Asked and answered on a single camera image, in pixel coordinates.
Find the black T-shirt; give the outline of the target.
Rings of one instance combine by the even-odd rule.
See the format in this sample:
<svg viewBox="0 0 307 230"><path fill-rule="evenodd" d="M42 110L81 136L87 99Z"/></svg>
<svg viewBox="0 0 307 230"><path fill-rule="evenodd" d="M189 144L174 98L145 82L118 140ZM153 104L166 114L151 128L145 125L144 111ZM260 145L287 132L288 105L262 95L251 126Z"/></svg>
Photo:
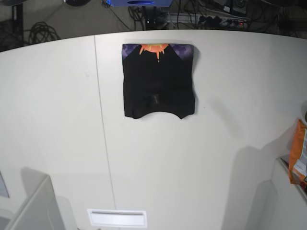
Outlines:
<svg viewBox="0 0 307 230"><path fill-rule="evenodd" d="M195 113L194 46L124 44L124 115L133 119L165 112L183 119Z"/></svg>

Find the white power strip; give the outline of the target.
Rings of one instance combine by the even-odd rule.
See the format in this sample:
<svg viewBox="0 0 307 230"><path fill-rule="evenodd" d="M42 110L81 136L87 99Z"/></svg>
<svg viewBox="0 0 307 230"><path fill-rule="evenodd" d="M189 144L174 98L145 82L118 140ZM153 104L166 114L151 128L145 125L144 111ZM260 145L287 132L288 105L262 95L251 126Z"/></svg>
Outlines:
<svg viewBox="0 0 307 230"><path fill-rule="evenodd" d="M179 23L198 27L204 25L209 27L232 26L244 28L250 19L245 17L232 17L229 15L205 15L200 13L179 13L179 15L177 15L176 13L168 13L165 21L174 26Z"/></svg>

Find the white table slot plate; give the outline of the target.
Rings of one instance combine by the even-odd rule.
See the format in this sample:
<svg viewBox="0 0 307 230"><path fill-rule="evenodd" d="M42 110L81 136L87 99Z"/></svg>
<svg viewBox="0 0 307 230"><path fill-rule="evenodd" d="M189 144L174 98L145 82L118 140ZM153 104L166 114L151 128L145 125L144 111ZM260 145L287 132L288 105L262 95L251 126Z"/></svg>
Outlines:
<svg viewBox="0 0 307 230"><path fill-rule="evenodd" d="M147 228L147 212L139 210L87 209L92 226Z"/></svg>

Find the blue box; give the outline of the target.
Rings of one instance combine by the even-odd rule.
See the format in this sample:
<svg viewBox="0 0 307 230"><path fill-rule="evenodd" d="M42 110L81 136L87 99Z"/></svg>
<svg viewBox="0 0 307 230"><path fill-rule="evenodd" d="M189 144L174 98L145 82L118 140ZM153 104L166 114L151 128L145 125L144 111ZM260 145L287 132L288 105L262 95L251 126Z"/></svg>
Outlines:
<svg viewBox="0 0 307 230"><path fill-rule="evenodd" d="M173 0L106 0L105 2L114 7L169 7Z"/></svg>

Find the white cabinet left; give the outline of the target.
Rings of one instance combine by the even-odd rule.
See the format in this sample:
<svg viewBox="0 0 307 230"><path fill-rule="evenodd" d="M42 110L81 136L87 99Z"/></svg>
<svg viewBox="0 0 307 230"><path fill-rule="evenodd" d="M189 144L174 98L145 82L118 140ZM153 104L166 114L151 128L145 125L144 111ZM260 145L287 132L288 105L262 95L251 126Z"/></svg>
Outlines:
<svg viewBox="0 0 307 230"><path fill-rule="evenodd" d="M21 169L26 199L16 213L0 210L2 230L77 230L68 199L56 196L51 177L28 167Z"/></svg>

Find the orange snack bag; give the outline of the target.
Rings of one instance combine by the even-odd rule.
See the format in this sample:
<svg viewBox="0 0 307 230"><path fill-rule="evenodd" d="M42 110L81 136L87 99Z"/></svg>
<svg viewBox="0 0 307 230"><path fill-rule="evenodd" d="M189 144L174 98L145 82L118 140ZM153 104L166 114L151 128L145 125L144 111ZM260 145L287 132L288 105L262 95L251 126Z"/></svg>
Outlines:
<svg viewBox="0 0 307 230"><path fill-rule="evenodd" d="M307 126L298 120L289 155L289 179L292 184L307 184Z"/></svg>

